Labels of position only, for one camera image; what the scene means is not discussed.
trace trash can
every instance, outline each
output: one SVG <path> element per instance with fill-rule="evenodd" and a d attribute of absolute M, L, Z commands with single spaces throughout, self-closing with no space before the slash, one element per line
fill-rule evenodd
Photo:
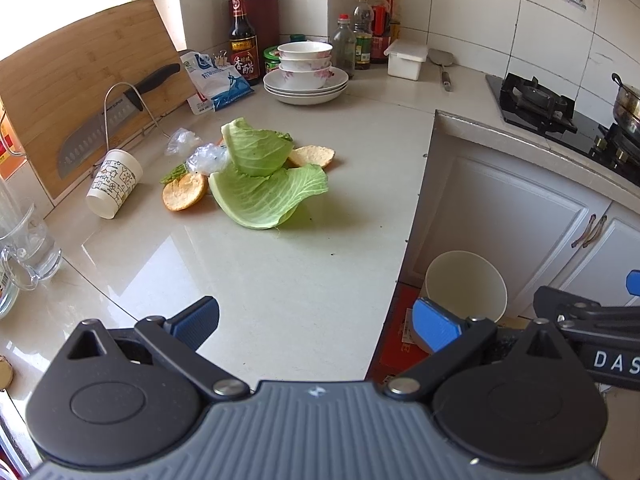
<path fill-rule="evenodd" d="M 507 309 L 507 287 L 500 272 L 468 251 L 442 253 L 431 262 L 420 296 L 456 316 L 498 321 Z"/>

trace crumpled clear plastic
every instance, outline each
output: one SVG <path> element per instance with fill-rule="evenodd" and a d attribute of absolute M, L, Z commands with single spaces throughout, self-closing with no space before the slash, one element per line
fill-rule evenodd
<path fill-rule="evenodd" d="M 195 133 L 184 128 L 178 128 L 169 139 L 165 155 L 180 155 L 187 158 L 193 150 L 203 143 L 203 140 Z"/>
<path fill-rule="evenodd" d="M 223 144 L 205 144 L 199 146 L 187 159 L 185 165 L 190 173 L 201 173 L 209 176 L 225 169 L 229 163 L 229 150 Z"/>

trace green label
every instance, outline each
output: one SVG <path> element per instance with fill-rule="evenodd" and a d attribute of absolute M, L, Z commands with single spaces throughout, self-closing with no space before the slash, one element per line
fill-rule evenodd
<path fill-rule="evenodd" d="M 371 61 L 371 38 L 356 38 L 356 64 Z"/>

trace glass mug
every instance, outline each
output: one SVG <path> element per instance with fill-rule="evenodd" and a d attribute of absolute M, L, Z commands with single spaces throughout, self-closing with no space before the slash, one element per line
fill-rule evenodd
<path fill-rule="evenodd" d="M 56 273 L 62 262 L 62 250 L 33 202 L 20 202 L 19 206 L 22 218 L 8 234 L 0 237 L 0 262 L 15 286 L 33 290 L 38 282 Z"/>

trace stack of plates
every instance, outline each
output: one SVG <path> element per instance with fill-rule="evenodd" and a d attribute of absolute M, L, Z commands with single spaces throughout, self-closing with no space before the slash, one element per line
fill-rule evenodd
<path fill-rule="evenodd" d="M 324 86 L 316 90 L 288 90 L 285 88 L 281 69 L 273 70 L 264 76 L 264 89 L 278 101 L 290 105 L 319 105 L 337 98 L 347 88 L 349 76 L 344 70 L 329 67 L 332 76 Z"/>

